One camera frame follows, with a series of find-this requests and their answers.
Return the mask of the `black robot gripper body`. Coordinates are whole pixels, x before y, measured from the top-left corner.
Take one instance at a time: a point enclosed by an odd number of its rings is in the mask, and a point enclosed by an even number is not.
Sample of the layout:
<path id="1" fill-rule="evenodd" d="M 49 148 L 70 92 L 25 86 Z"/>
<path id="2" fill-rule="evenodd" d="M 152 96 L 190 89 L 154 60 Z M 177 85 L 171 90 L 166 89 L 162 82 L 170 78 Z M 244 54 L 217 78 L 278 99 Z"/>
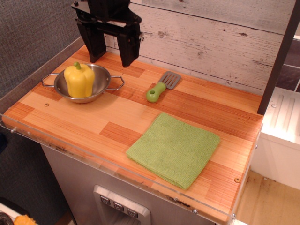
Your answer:
<path id="1" fill-rule="evenodd" d="M 141 17 L 129 9 L 129 0 L 75 0 L 77 24 L 109 35 L 140 35 Z"/>

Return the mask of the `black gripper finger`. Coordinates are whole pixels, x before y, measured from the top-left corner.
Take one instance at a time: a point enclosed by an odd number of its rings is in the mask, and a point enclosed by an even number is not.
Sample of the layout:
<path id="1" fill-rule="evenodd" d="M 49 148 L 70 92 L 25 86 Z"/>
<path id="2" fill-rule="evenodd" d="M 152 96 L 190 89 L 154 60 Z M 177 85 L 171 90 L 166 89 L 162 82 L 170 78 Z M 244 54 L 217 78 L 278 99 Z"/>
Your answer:
<path id="1" fill-rule="evenodd" d="M 104 33 L 91 23 L 77 21 L 77 26 L 88 49 L 90 62 L 96 62 L 106 53 Z"/>
<path id="2" fill-rule="evenodd" d="M 117 42 L 122 66 L 129 67 L 139 57 L 142 33 L 139 25 L 125 26 L 124 30 L 117 36 Z"/>

